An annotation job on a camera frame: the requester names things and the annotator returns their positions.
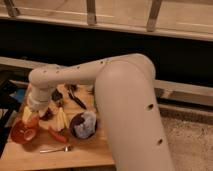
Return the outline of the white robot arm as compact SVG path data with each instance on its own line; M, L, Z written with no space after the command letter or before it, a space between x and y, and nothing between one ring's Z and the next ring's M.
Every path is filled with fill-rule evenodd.
M92 85L117 171L175 171L154 91L155 67L142 54L71 67L33 69L27 104L48 106L59 84Z

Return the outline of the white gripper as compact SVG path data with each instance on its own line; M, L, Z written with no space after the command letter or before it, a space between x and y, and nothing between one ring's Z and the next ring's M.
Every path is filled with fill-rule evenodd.
M27 105L23 110L22 122L27 123L31 117L32 111L38 111L39 117L42 118L46 115L46 108L51 99L51 91L42 91L40 89L32 89L27 98Z

